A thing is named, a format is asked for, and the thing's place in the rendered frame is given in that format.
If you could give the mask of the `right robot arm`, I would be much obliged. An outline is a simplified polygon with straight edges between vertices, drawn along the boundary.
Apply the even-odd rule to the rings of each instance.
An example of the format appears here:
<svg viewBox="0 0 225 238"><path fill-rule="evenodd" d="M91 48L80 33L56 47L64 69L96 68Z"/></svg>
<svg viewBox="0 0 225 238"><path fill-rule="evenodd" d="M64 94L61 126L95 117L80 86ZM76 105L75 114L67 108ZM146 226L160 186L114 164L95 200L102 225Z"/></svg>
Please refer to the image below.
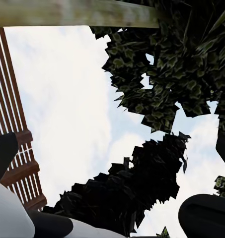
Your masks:
<svg viewBox="0 0 225 238"><path fill-rule="evenodd" d="M0 184L0 238L126 238L80 221L29 210Z"/></svg>

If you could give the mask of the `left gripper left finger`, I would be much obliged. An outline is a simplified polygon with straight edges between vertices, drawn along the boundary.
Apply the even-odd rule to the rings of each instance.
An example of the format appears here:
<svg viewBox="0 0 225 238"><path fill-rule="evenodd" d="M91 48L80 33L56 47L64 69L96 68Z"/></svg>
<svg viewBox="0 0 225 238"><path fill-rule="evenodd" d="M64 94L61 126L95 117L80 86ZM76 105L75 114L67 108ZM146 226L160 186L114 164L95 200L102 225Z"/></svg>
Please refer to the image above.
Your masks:
<svg viewBox="0 0 225 238"><path fill-rule="evenodd" d="M15 132L0 135L0 180L9 165L12 164L16 154L18 154L19 145Z"/></svg>

